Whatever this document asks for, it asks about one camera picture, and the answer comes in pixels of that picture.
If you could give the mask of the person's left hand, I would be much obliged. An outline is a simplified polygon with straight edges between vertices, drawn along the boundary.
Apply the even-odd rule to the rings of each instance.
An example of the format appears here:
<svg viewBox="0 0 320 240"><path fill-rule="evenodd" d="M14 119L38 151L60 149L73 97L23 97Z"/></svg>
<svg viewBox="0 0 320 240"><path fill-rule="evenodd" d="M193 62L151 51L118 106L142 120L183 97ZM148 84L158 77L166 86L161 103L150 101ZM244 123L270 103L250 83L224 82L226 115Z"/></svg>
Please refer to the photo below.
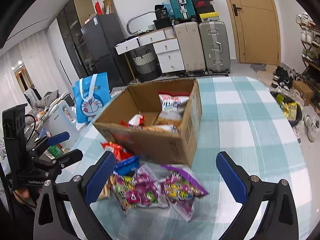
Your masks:
<svg viewBox="0 0 320 240"><path fill-rule="evenodd" d="M42 189L39 187L38 188L32 187L31 188L32 196L28 188L15 190L13 191L13 194L19 203L25 204L35 209L39 201L41 190Z"/></svg>

